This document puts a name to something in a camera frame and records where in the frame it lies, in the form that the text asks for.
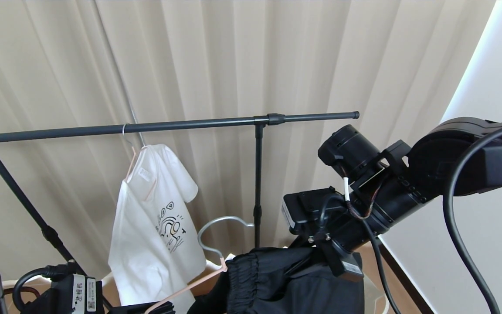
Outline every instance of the black pants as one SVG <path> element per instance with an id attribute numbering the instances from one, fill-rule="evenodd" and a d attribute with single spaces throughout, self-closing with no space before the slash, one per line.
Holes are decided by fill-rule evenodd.
<path id="1" fill-rule="evenodd" d="M 334 277 L 328 266 L 301 276 L 287 273 L 313 250 L 261 248 L 236 256 L 189 314 L 364 314 L 363 281 Z M 361 267 L 359 254 L 354 258 Z"/>

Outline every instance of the silver metal hook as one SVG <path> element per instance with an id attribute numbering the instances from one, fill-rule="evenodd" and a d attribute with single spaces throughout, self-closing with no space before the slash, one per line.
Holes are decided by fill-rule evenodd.
<path id="1" fill-rule="evenodd" d="M 125 124 L 123 125 L 123 129 L 121 129 L 121 134 L 123 135 L 123 139 L 124 139 L 125 141 L 127 141 L 127 143 L 129 143 L 129 145 L 131 145 L 131 147 L 135 148 L 135 145 L 133 145 L 133 143 L 131 143 L 131 141 L 129 141 L 129 140 L 127 139 L 127 137 L 125 137 L 125 126 L 126 126 L 126 125 L 128 125 L 128 124 L 130 124 L 130 123 L 125 123 Z"/>
<path id="2" fill-rule="evenodd" d="M 199 230 L 199 234 L 197 235 L 197 240 L 199 241 L 199 245 L 204 249 L 204 250 L 207 250 L 207 251 L 211 251 L 211 252 L 215 252 L 216 254 L 218 254 L 218 256 L 223 259 L 224 256 L 222 255 L 222 252 L 220 252 L 219 250 L 217 249 L 214 249 L 214 248 L 211 248 L 209 246 L 206 246 L 203 244 L 203 240 L 201 239 L 201 236 L 203 236 L 203 232 L 205 232 L 205 230 L 207 230 L 208 227 L 212 226 L 213 224 L 219 222 L 219 221 L 223 221 L 223 220 L 237 220 L 241 223 L 243 223 L 243 225 L 245 225 L 246 227 L 254 227 L 255 224 L 254 223 L 247 223 L 245 222 L 245 220 L 237 217 L 237 216 L 223 216 L 223 217 L 218 217 L 216 219 L 212 219 L 211 221 L 207 222 L 207 224 L 205 224 L 201 230 Z"/>

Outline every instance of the beige curtain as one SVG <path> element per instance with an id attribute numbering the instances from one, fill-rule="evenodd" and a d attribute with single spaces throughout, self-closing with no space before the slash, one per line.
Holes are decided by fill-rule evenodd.
<path id="1" fill-rule="evenodd" d="M 492 1 L 0 1 L 0 133 L 360 111 L 359 120 L 265 129 L 262 244 L 293 237 L 286 193 L 334 185 L 317 148 L 352 123 L 377 147 L 413 143 L 440 121 Z M 141 146 L 136 134 L 127 135 Z M 199 228 L 252 221 L 253 127 L 142 134 L 169 145 L 198 183 Z M 0 157 L 78 262 L 109 272 L 115 203 L 131 159 L 121 135 L 0 143 Z M 205 239 L 243 253 L 252 230 Z M 0 178 L 4 279 L 62 262 Z"/>

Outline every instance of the white label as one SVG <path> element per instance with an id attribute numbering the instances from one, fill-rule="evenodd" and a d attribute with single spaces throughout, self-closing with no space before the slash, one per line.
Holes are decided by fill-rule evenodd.
<path id="1" fill-rule="evenodd" d="M 86 310 L 96 312 L 96 280 L 86 278 Z"/>
<path id="2" fill-rule="evenodd" d="M 284 218 L 286 218 L 288 225 L 293 228 L 295 226 L 295 222 L 293 222 L 292 217 L 289 215 L 288 207 L 285 204 L 284 198 L 282 199 L 282 213 L 284 214 Z"/>
<path id="3" fill-rule="evenodd" d="M 150 172 L 143 167 L 139 169 L 139 175 L 147 182 L 150 182 L 152 180 L 152 175 L 150 174 Z"/>
<path id="4" fill-rule="evenodd" d="M 346 270 L 351 270 L 352 272 L 355 272 L 357 274 L 363 274 L 363 272 L 361 272 L 361 270 L 359 269 L 359 267 L 355 266 L 354 264 L 350 264 L 350 263 L 347 263 L 347 262 L 342 262 L 342 264 L 344 265 L 344 268 Z"/>
<path id="5" fill-rule="evenodd" d="M 72 314 L 84 314 L 85 288 L 85 277 L 73 275 Z"/>

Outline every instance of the wooden floor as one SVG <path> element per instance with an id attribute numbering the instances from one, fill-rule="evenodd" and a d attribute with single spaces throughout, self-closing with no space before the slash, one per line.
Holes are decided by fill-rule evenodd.
<path id="1" fill-rule="evenodd" d="M 377 270 L 377 262 L 375 262 L 373 247 L 371 246 L 371 244 L 365 244 L 364 246 L 359 248 L 357 252 L 361 254 L 361 258 L 363 259 L 363 272 L 365 273 L 365 275 L 368 276 L 371 281 L 373 281 L 375 286 L 377 286 L 380 291 L 384 292 L 383 285 L 381 284 L 379 277 L 379 271 Z M 383 264 L 385 275 L 387 277 L 387 283 L 390 288 L 390 293 L 392 294 L 392 297 L 396 302 L 400 312 L 402 312 L 402 314 L 420 313 L 420 310 L 418 309 L 412 298 L 410 298 L 410 295 L 408 294 L 408 292 L 406 292 L 406 290 L 400 283 L 400 280 L 398 280 L 396 275 L 390 269 L 390 266 L 388 266 L 388 264 L 384 262 L 384 259 Z M 384 300 L 382 298 L 379 300 L 379 302 L 381 303 L 377 304 L 377 308 L 381 308 L 381 306 L 384 307 Z M 395 314 L 392 308 L 390 308 L 388 313 Z"/>

